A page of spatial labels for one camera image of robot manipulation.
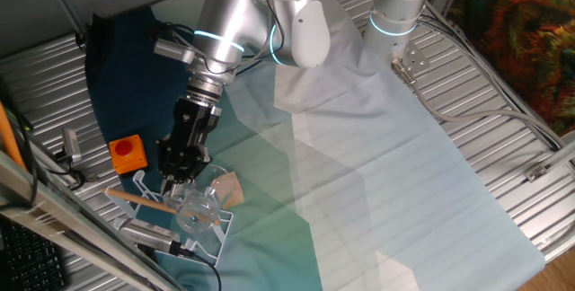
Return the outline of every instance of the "clear plastic stand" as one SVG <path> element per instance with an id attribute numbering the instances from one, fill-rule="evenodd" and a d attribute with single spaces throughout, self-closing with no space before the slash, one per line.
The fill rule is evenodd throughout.
<path id="1" fill-rule="evenodd" d="M 140 170 L 140 171 L 136 172 L 136 174 L 134 174 L 134 177 L 132 178 L 132 181 L 134 182 L 134 184 L 136 184 L 136 187 L 140 190 L 140 193 L 142 194 L 142 198 L 149 198 L 149 199 L 153 199 L 154 201 L 162 202 L 162 200 L 164 199 L 162 197 L 162 195 L 159 193 L 150 191 L 150 189 L 148 189 L 147 186 L 144 184 L 144 176 L 145 175 L 146 175 L 146 173 L 144 171 Z M 130 218 L 136 218 L 137 212 L 139 211 L 141 205 L 138 204 L 136 206 L 136 208 L 133 208 L 123 198 L 110 196 L 108 194 L 108 189 L 105 190 L 105 195 L 110 200 L 112 200 L 116 205 L 118 205 L 118 207 L 120 209 L 124 210 L 126 215 L 128 215 Z M 231 211 L 220 210 L 219 214 L 218 214 L 218 218 L 220 221 L 220 225 L 212 225 L 211 226 L 211 228 L 212 228 L 211 230 L 214 232 L 214 234 L 216 235 L 217 239 L 220 242 L 220 247 L 219 247 L 216 254 L 208 253 L 206 251 L 206 249 L 204 249 L 204 247 L 198 241 L 193 241 L 193 240 L 191 240 L 191 238 L 188 238 L 188 240 L 184 244 L 185 248 L 188 249 L 189 251 L 201 251 L 201 252 L 203 252 L 205 257 L 206 257 L 206 260 L 213 260 L 215 262 L 214 266 L 216 266 L 217 263 L 219 262 L 220 254 L 222 253 L 222 250 L 224 249 L 224 245 L 226 244 L 226 237 L 230 231 L 230 227 L 231 227 L 232 221 L 234 219 L 234 213 L 232 213 Z M 114 222 L 112 225 L 114 226 L 114 228 L 119 229 L 119 227 L 121 226 L 121 224 L 123 222 L 124 222 L 124 220 L 116 218 L 116 219 L 114 219 Z M 227 224 L 225 230 L 222 229 L 222 223 Z M 156 251 L 156 252 L 161 252 L 163 254 L 173 256 L 171 254 L 164 253 L 162 251 Z M 191 260 L 191 261 L 194 261 L 196 263 L 205 265 L 204 263 L 197 261 L 197 260 L 192 260 L 192 259 L 187 259 L 187 258 L 182 258 L 182 257 L 178 257 L 178 258 L 181 258 L 184 260 Z"/>

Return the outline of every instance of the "orange pole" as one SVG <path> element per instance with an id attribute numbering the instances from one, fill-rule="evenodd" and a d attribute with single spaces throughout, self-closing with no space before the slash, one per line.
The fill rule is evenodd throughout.
<path id="1" fill-rule="evenodd" d="M 138 203 L 142 206 L 162 210 L 162 211 L 165 211 L 165 212 L 170 213 L 170 214 L 177 214 L 178 213 L 178 211 L 176 209 L 167 207 L 162 202 L 153 201 L 153 200 L 150 200 L 148 198 L 142 198 L 140 196 L 133 195 L 131 193 L 127 193 L 126 191 L 116 190 L 116 189 L 112 189 L 112 188 L 109 188 L 109 189 L 108 188 L 102 188 L 102 193 L 103 194 L 107 193 L 109 196 L 123 198 L 126 201 L 135 202 L 135 203 Z M 204 222 L 204 223 L 211 223 L 211 221 L 212 221 L 211 218 L 209 218 L 208 216 L 204 216 L 204 215 L 200 215 L 200 214 L 194 214 L 191 212 L 187 212 L 184 215 L 185 216 L 196 216 L 199 219 L 199 221 Z"/>
<path id="2" fill-rule="evenodd" d="M 4 110 L 4 106 L 0 102 L 0 133 L 2 134 L 2 138 L 4 139 L 4 145 L 6 146 L 6 152 L 8 155 L 12 157 L 12 159 L 18 163 L 24 170 L 26 169 L 26 165 L 24 165 L 24 160 L 20 155 L 20 150 L 18 149 L 18 144 L 16 144 L 16 138 L 14 137 L 14 132 L 12 131 L 12 127 L 10 126 L 10 120 L 8 120 L 8 116 L 6 116 L 6 111 Z"/>

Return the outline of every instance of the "wooden stick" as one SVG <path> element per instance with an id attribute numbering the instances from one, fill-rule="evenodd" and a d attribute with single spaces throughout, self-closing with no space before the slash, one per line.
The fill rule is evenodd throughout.
<path id="1" fill-rule="evenodd" d="M 150 200 L 148 198 L 142 198 L 140 196 L 133 195 L 131 193 L 127 193 L 126 191 L 116 190 L 116 189 L 112 189 L 112 188 L 110 188 L 110 189 L 102 188 L 102 193 L 107 194 L 108 196 L 123 198 L 126 201 L 135 202 L 135 203 L 138 203 L 142 206 L 162 210 L 162 211 L 170 213 L 170 214 L 178 214 L 178 211 L 176 209 L 167 207 L 162 202 L 153 201 L 153 200 Z M 197 219 L 199 219 L 199 221 L 204 222 L 204 223 L 211 223 L 212 222 L 210 217 L 205 216 L 205 215 L 200 215 L 200 214 L 194 214 L 190 211 L 186 212 L 184 215 L 188 216 L 188 217 L 195 216 Z M 219 225 L 219 219 L 214 223 L 214 225 Z"/>

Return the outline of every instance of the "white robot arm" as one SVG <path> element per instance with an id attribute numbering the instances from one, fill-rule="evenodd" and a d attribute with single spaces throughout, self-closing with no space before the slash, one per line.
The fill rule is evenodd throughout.
<path id="1" fill-rule="evenodd" d="M 386 65 L 406 56 L 424 4 L 425 0 L 374 0 L 364 41 Z"/>
<path id="2" fill-rule="evenodd" d="M 206 0 L 189 46 L 158 40 L 156 53 L 188 65 L 186 96 L 173 111 L 172 133 L 158 140 L 162 193 L 176 193 L 210 162 L 204 146 L 221 110 L 225 84 L 242 63 L 269 60 L 280 65 L 319 66 L 327 57 L 330 33 L 319 0 Z M 248 53 L 252 56 L 242 61 Z"/>

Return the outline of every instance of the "colorful fabric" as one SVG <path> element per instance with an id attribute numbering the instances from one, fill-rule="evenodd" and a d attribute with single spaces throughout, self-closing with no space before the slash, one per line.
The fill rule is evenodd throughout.
<path id="1" fill-rule="evenodd" d="M 575 128 L 575 0 L 456 0 L 448 18 L 557 134 Z"/>

